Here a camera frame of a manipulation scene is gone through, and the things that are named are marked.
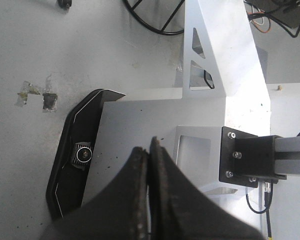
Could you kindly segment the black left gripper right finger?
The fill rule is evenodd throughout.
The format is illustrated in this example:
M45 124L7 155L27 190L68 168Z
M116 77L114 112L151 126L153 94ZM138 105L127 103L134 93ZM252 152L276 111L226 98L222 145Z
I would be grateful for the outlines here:
M200 192L156 137L149 147L152 240L262 240L259 230Z

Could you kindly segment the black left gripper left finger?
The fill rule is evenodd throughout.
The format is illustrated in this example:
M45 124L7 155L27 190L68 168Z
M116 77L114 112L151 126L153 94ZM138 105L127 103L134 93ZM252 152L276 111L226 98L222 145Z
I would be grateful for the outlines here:
M91 201L51 223L42 240L146 240L148 154L134 147L113 180Z

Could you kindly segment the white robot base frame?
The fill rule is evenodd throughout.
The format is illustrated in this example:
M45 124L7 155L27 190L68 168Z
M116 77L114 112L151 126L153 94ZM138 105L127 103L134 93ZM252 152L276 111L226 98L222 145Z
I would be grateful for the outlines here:
M271 115L244 3L186 1L183 44L181 88L142 89L104 104L84 202L153 137L200 191L211 198L244 195L245 187L219 180L222 127L264 136Z

